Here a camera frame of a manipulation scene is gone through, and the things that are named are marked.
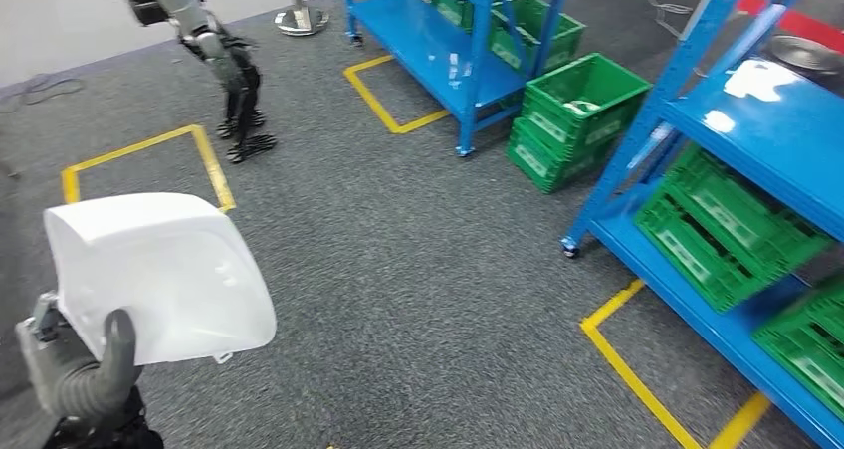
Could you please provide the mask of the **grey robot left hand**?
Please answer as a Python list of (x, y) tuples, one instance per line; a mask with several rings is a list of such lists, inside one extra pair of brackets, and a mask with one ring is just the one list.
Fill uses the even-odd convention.
[(135, 327), (123, 309), (105, 318), (100, 360), (59, 311), (54, 292), (40, 295), (32, 316), (15, 331), (39, 402), (59, 418), (92, 421), (117, 413), (142, 373), (134, 361)]

